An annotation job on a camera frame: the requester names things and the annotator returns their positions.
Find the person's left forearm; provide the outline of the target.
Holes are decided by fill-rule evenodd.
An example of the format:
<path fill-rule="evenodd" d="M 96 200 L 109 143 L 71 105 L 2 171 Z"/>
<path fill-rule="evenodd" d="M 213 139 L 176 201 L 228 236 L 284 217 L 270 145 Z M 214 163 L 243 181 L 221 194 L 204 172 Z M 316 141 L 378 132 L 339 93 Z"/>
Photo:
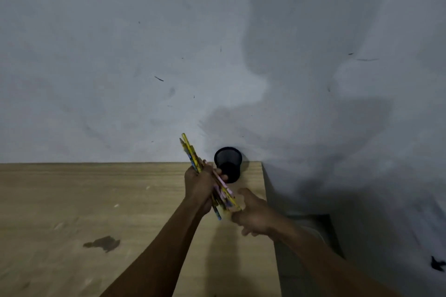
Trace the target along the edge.
<path fill-rule="evenodd" d="M 141 255 L 100 297 L 172 297 L 194 234 L 210 199 L 185 198 Z"/>

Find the person's right forearm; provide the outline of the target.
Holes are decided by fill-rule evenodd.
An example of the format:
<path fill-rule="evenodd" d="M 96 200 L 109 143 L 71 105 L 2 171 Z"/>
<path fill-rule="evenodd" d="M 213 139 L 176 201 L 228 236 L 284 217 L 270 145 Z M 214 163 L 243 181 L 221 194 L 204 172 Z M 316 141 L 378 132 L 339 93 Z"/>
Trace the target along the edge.
<path fill-rule="evenodd" d="M 274 224 L 272 232 L 299 257 L 329 297 L 401 297 L 358 271 L 327 244 L 293 222 L 281 219 Z"/>

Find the black mesh pencil cup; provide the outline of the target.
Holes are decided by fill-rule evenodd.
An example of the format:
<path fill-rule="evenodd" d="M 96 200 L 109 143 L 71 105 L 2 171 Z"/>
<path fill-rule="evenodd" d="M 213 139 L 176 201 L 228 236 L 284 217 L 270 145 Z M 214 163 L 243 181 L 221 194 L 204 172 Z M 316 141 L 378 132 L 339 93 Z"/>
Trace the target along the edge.
<path fill-rule="evenodd" d="M 214 163 L 217 168 L 227 176 L 227 183 L 238 181 L 241 175 L 242 153 L 234 147 L 220 148 L 214 155 Z"/>

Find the person's left hand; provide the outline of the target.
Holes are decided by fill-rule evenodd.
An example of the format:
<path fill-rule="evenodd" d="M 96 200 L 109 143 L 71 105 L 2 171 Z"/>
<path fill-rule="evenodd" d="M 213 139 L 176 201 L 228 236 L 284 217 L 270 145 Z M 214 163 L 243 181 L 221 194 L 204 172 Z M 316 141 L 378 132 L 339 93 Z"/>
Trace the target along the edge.
<path fill-rule="evenodd" d="M 223 181 L 227 182 L 227 176 L 223 175 L 220 169 L 216 168 L 216 170 Z M 202 165 L 202 171 L 198 173 L 191 166 L 186 170 L 184 178 L 186 200 L 194 202 L 194 205 L 198 207 L 198 216 L 202 218 L 211 209 L 211 194 L 214 185 L 217 184 L 212 176 L 212 170 L 210 167 L 203 167 Z"/>

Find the person's right hand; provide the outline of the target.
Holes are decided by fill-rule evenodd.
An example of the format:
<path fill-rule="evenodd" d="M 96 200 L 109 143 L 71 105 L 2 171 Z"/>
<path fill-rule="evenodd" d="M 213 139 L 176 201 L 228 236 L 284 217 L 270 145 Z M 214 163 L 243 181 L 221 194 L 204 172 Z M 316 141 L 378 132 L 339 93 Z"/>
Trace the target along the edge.
<path fill-rule="evenodd" d="M 265 201 L 257 197 L 257 202 L 245 205 L 244 209 L 231 213 L 231 221 L 242 227 L 242 235 L 264 235 L 275 240 L 276 224 L 281 215 L 273 210 Z"/>

